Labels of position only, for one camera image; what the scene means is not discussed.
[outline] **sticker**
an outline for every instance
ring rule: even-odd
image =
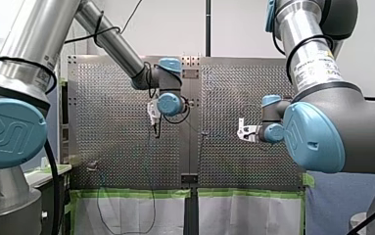
[[[300,89],[312,84],[343,80],[331,52],[322,51],[313,56],[294,67],[294,77]]]

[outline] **light blue joint cap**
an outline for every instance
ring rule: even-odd
[[[180,114],[183,109],[183,104],[176,95],[165,93],[159,98],[158,109],[162,115],[173,117]]]
[[[273,31],[273,21],[275,18],[275,0],[268,0],[267,1],[267,10],[266,10],[266,25],[265,25],[265,31],[266,32],[272,32]]]
[[[0,168],[34,158],[47,139],[44,116],[30,104],[0,99]]]
[[[266,95],[262,98],[262,106],[266,107],[268,105],[272,105],[280,101],[281,101],[281,96],[279,95]]]
[[[298,165],[325,173],[343,169],[343,141],[333,122],[319,109],[309,103],[295,103],[285,111],[283,124],[288,153]]]
[[[181,62],[176,58],[169,58],[169,57],[161,58],[159,60],[159,66],[161,66],[162,68],[168,71],[181,73]]]
[[[279,143],[284,139],[284,127],[281,124],[273,123],[266,128],[263,135],[268,143]]]

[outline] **pegboard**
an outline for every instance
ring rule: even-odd
[[[70,57],[69,73],[72,188],[179,188],[179,129],[163,123],[155,138],[148,92],[106,56]],[[94,162],[98,170],[88,169]]]
[[[144,60],[154,64],[159,58]],[[182,173],[197,173],[199,187],[301,190],[302,171],[284,144],[248,143],[236,135],[238,118],[259,123],[264,95],[292,95],[285,62],[181,59],[183,95],[193,98],[192,113],[187,123],[164,121],[162,137],[155,139],[147,91],[134,90],[108,56],[70,57],[71,186],[180,188]],[[99,170],[88,170],[94,161]]]
[[[249,143],[236,135],[238,119],[260,124],[261,100],[292,95],[284,60],[203,58],[202,133],[199,133],[201,187],[299,190],[301,170],[284,143]]]

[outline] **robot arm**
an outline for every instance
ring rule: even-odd
[[[47,137],[50,104],[45,92],[76,18],[89,33],[112,27],[90,0],[26,0],[0,53],[0,168],[32,159]],[[99,45],[132,78],[135,89],[160,88],[165,116],[185,112],[180,97],[181,63],[164,58],[145,66],[117,30],[98,35]]]
[[[274,24],[267,28],[283,42],[296,96],[288,104],[264,98],[258,138],[283,138],[290,156],[308,170],[375,173],[375,103],[343,80],[331,50],[352,34],[356,1],[270,3]]]
[[[80,3],[75,18],[91,34],[113,27],[91,0]],[[163,58],[157,66],[150,67],[144,64],[118,31],[106,31],[97,39],[98,45],[131,77],[135,89],[160,88],[158,109],[163,115],[172,117],[185,111],[180,94],[181,63],[177,59]]]

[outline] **perforated metal panel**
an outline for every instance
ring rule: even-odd
[[[261,99],[292,95],[283,60],[203,58],[199,182],[201,187],[298,190],[301,171],[284,144],[239,140],[238,118],[258,124]]]
[[[163,123],[155,139],[148,92],[135,91],[109,57],[70,57],[69,72],[71,186],[179,188],[178,128]],[[88,170],[95,161],[98,170]]]

